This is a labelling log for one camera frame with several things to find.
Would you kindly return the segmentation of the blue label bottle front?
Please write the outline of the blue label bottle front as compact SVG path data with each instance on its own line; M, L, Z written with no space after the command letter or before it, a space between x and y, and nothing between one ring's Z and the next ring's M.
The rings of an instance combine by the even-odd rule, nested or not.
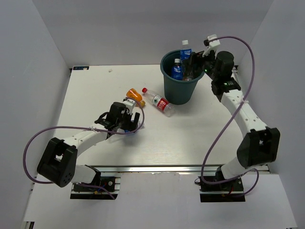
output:
M174 59L174 65L171 69L171 77L175 80L182 80L183 79L181 61L178 58Z

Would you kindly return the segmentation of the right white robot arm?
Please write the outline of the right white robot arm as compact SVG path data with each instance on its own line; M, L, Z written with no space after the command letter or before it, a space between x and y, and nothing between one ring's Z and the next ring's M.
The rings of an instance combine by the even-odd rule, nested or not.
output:
M270 128L253 111L246 102L246 96L233 77L234 56L227 51L208 55L192 52L189 59L184 60L186 69L207 74L212 82L213 94L224 105L243 135L237 149L237 156L230 162L220 166L213 181L203 180L209 185L216 185L220 190L227 190L233 183L256 166L274 162L280 141L277 128Z

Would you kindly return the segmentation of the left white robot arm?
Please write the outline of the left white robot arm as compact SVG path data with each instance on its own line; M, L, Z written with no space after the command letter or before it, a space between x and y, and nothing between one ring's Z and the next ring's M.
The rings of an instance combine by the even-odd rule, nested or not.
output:
M59 187L69 183L84 183L89 190L100 187L100 172L87 165L78 165L77 158L86 150L112 135L126 135L136 132L142 124L143 113L134 113L136 101L131 98L114 102L108 112L103 113L90 126L81 127L80 132L64 139L52 138L37 167L42 175Z

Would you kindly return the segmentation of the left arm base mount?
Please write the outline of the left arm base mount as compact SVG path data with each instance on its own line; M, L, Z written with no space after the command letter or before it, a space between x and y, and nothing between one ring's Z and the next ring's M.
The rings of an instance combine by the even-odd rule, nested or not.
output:
M89 184L73 184L70 199L115 200L118 197L121 177L116 173L98 172Z

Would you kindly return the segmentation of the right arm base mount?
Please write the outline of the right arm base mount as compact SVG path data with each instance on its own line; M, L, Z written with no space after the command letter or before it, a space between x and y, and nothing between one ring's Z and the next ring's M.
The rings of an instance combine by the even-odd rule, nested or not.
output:
M244 187L241 179L222 184L211 185L198 177L194 183L200 187L200 201L202 203L245 202Z

